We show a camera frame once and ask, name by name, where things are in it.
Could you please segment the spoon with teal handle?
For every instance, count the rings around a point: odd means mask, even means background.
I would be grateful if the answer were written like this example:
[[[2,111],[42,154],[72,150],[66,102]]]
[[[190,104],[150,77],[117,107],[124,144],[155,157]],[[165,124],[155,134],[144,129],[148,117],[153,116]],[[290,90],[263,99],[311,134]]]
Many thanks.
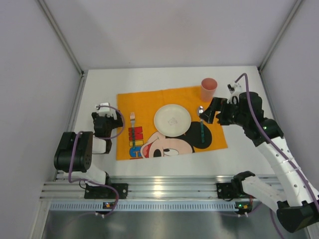
[[[199,106],[197,109],[197,115],[200,116],[203,113],[203,106]],[[205,136],[204,136],[204,123],[203,119],[200,118],[200,130],[201,130],[201,142],[205,143]]]

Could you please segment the pink plastic cup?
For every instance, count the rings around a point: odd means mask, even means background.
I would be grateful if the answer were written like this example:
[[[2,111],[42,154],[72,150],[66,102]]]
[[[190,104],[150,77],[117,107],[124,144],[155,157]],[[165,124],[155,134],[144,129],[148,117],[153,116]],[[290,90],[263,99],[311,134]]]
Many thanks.
[[[210,102],[217,89],[217,81],[213,78],[205,78],[201,81],[200,97],[203,102]]]

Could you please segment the fork with teal handle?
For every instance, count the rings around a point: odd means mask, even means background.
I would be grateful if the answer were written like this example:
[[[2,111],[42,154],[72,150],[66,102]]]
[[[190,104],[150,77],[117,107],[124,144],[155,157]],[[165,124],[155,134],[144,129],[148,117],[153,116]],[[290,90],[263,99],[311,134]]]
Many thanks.
[[[135,113],[131,112],[130,113],[130,122],[131,122],[131,132],[132,132],[132,142],[133,142],[133,149],[136,148],[136,136],[135,136]]]

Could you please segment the cream round plate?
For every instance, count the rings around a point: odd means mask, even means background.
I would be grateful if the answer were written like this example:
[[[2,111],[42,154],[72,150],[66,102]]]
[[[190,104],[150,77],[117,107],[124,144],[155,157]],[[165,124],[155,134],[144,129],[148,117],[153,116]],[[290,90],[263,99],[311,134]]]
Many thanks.
[[[157,131],[164,136],[183,135],[191,126],[191,115],[188,110],[177,104],[168,104],[157,110],[154,116]]]

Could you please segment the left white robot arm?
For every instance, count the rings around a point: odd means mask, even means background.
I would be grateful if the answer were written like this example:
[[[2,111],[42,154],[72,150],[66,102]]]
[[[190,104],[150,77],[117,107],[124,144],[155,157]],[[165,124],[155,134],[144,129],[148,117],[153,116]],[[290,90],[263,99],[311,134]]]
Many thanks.
[[[93,112],[94,131],[68,131],[62,134],[54,156],[54,167],[68,175],[70,183],[85,181],[95,187],[111,186],[111,179],[107,172],[98,168],[92,162],[94,154],[108,154],[112,148],[112,131],[124,129],[123,115],[115,110],[116,115]]]

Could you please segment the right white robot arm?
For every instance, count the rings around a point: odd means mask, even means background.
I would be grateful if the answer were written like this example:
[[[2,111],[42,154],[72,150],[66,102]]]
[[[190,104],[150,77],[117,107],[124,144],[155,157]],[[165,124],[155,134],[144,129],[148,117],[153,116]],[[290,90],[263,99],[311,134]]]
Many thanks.
[[[237,197],[253,196],[276,213],[282,227],[294,233],[319,221],[319,192],[306,179],[289,151],[277,122],[264,116],[262,98],[255,92],[240,93],[232,100],[214,97],[199,114],[206,123],[238,125],[267,159],[283,192],[274,189],[250,171],[231,179]]]

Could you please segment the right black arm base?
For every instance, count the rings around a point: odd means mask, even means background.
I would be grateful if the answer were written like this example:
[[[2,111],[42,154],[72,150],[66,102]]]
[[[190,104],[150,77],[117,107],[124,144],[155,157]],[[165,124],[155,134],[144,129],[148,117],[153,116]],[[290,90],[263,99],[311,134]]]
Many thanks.
[[[249,199],[247,194],[240,194],[231,183],[216,183],[217,197],[225,201],[234,199]]]

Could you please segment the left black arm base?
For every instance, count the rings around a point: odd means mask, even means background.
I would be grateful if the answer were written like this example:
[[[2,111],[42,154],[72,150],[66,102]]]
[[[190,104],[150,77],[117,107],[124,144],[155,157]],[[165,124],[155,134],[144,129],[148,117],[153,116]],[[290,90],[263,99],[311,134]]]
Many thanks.
[[[97,186],[94,184],[89,184],[81,180],[79,186],[85,190],[85,199],[116,199],[116,193],[114,190]],[[113,187],[119,194],[119,199],[126,199],[129,191],[129,185],[127,183],[112,183]]]

